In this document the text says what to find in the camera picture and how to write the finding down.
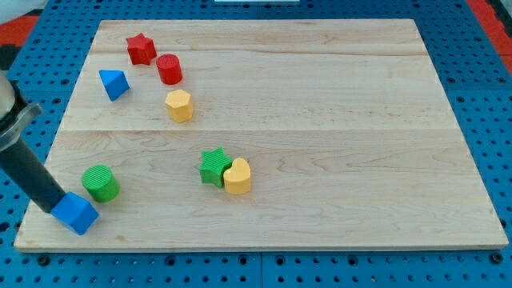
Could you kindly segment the robot arm end clamp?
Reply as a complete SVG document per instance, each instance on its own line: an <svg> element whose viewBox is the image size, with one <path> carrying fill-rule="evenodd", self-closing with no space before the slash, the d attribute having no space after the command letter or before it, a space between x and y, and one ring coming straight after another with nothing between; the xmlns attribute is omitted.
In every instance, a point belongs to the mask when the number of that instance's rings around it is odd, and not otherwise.
<svg viewBox="0 0 512 288"><path fill-rule="evenodd" d="M38 103L28 103L19 88L1 73L1 151L15 144L22 131L42 113Z"/></svg>

